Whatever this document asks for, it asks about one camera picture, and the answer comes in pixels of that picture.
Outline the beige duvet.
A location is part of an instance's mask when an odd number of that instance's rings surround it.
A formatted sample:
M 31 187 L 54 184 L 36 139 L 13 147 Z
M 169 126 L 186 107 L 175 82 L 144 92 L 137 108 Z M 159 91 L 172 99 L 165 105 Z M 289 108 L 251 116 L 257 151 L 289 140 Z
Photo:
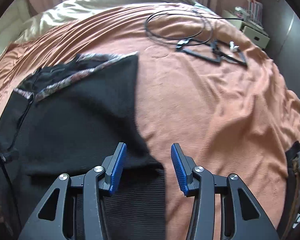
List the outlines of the beige duvet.
M 20 44 L 38 38 L 50 29 L 70 21 L 83 20 L 113 7 L 139 3 L 185 3 L 194 5 L 195 0 L 67 0 L 33 16 L 21 26 L 15 43 Z

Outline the white bedside cabinet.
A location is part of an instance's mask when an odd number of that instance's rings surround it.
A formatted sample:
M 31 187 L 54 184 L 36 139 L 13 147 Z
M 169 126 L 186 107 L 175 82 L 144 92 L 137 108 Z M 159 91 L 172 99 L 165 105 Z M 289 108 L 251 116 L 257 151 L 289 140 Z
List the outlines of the white bedside cabinet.
M 229 18 L 228 21 L 248 37 L 255 45 L 262 49 L 266 49 L 270 38 L 268 34 L 260 29 L 257 24 L 235 20 L 235 15 L 227 10 L 222 11 L 222 18 Z

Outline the striped gift bag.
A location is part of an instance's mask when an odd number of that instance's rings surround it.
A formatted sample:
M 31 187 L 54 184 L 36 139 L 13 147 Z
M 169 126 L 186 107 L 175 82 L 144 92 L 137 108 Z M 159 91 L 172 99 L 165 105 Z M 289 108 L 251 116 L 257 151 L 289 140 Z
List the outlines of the striped gift bag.
M 249 14 L 249 20 L 251 20 L 251 22 L 254 22 L 255 24 L 258 24 L 259 26 L 262 26 L 263 4 L 258 2 L 257 0 L 247 0 L 247 2 L 248 2 L 247 11 Z

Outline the orange-brown bed blanket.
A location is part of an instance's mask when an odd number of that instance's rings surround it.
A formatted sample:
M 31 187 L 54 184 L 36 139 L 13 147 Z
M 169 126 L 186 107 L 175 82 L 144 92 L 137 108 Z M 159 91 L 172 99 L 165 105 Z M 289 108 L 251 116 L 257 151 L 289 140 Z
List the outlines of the orange-brown bed blanket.
M 226 60 L 216 65 L 175 50 L 190 38 L 234 41 L 248 67 Z M 0 117 L 14 88 L 39 68 L 77 55 L 132 53 L 139 56 L 136 127 L 165 172 L 164 239 L 186 237 L 192 209 L 170 158 L 175 142 L 210 172 L 238 174 L 277 229 L 286 196 L 286 151 L 300 142 L 300 99 L 266 53 L 202 9 L 115 7 L 10 45 L 0 59 Z

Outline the cream leather headboard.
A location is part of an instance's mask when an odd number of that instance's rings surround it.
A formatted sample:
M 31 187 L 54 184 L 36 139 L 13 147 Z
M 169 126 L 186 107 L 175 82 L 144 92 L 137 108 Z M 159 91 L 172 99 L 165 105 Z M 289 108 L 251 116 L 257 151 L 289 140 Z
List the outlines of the cream leather headboard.
M 27 0 L 14 0 L 0 18 L 0 56 L 15 41 L 23 23 L 30 18 Z

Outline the black t-shirt patterned shoulders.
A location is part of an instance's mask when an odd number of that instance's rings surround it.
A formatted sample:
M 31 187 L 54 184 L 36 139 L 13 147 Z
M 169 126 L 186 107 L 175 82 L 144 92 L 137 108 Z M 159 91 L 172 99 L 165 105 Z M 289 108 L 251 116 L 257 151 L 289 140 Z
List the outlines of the black t-shirt patterned shoulders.
M 62 173 L 82 175 L 114 153 L 127 157 L 118 190 L 104 200 L 111 239 L 164 239 L 165 172 L 135 122 L 136 53 L 77 55 L 14 88 L 0 117 L 0 204 L 14 232 Z

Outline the folded black printed shirt stack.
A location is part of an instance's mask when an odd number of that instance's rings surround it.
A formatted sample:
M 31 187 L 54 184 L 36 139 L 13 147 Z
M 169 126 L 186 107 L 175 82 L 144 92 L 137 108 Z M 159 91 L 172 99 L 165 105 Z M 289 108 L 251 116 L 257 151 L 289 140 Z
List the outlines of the folded black printed shirt stack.
M 300 142 L 286 151 L 286 159 L 286 196 L 277 233 L 280 239 L 300 239 Z

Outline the black clothes hanger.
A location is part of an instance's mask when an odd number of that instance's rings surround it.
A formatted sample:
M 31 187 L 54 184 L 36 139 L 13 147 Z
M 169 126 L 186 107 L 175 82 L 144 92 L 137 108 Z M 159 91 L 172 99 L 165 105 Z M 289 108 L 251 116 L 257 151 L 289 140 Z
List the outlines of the black clothes hanger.
M 228 47 L 231 52 L 238 54 L 240 60 L 234 58 L 231 55 L 228 55 L 228 54 L 222 52 L 219 48 L 220 44 Z M 186 47 L 194 47 L 194 46 L 199 46 L 199 45 L 208 46 L 211 49 L 211 52 L 213 53 L 213 55 L 215 57 L 210 58 L 210 57 L 204 56 L 202 54 L 199 54 L 195 51 L 192 51 L 192 50 L 186 48 Z M 177 43 L 177 45 L 175 46 L 175 50 L 178 52 L 185 53 L 187 55 L 194 56 L 198 59 L 216 64 L 216 65 L 220 65 L 222 60 L 226 60 L 229 63 L 238 64 L 245 68 L 248 67 L 244 54 L 241 52 L 239 46 L 235 45 L 234 41 L 230 41 L 230 43 L 226 43 L 221 40 L 214 39 L 212 42 L 208 43 L 208 42 L 200 41 L 195 38 L 190 38 L 190 39 L 186 39 L 186 40 L 180 40 Z

